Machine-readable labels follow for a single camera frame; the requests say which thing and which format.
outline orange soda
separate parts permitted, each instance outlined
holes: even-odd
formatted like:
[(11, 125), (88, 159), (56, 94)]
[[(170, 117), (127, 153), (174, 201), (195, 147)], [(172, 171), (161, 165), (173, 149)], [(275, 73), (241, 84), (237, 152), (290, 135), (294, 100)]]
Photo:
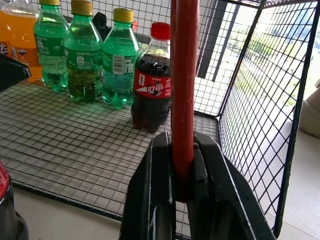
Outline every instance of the orange soda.
[(11, 48), (9, 44), (9, 31), (7, 29), (7, 24), (4, 22), (4, 7), (7, 3), (0, 0), (0, 54), (4, 54), (12, 58)]
[(32, 3), (13, 0), (3, 8), (0, 18), (6, 24), (12, 58), (30, 68), (31, 77), (27, 80), (32, 83), (42, 79), (33, 31), (38, 14), (38, 8)]

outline wire cage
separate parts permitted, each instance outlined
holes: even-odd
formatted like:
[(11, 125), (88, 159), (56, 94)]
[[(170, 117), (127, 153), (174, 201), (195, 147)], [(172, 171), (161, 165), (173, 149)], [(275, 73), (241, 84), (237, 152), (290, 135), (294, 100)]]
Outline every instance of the wire cage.
[[(170, 23), (170, 0), (92, 2), (108, 27), (114, 8), (132, 9), (142, 46), (152, 22)], [(71, 0), (60, 4), (71, 21)], [(276, 237), (319, 14), (309, 0), (200, 0), (194, 130), (218, 141)], [(129, 106), (75, 103), (39, 82), (0, 99), (0, 156), (14, 185), (117, 220), (151, 139), (171, 130), (170, 117), (154, 135), (133, 128)], [(176, 237), (190, 239), (187, 208), (176, 208)]]

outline floor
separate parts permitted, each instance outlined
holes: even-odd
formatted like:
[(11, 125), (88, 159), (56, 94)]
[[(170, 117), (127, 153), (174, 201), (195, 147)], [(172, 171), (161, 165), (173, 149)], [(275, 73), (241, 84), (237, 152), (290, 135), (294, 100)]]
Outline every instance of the floor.
[[(320, 240), (320, 139), (299, 131), (280, 240)], [(45, 197), (15, 189), (16, 210), (30, 240), (118, 239), (120, 223)]]

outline cola bottle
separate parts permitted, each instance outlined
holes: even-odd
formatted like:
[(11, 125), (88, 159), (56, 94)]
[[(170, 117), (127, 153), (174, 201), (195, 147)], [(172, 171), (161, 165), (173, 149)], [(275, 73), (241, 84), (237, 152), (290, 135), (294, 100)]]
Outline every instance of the cola bottle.
[(169, 115), (171, 102), (170, 25), (154, 22), (150, 43), (135, 62), (132, 123), (154, 133)]
[(0, 240), (28, 240), (24, 219), (15, 211), (11, 177), (0, 162)]

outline red pole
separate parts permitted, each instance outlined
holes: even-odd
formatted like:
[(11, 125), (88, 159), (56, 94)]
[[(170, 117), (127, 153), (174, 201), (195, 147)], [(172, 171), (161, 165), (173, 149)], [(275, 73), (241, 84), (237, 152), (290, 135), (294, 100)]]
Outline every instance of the red pole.
[(194, 89), (199, 34), (199, 0), (177, 0), (171, 8), (174, 35), (172, 90), (172, 154), (177, 197), (188, 201), (194, 159)]

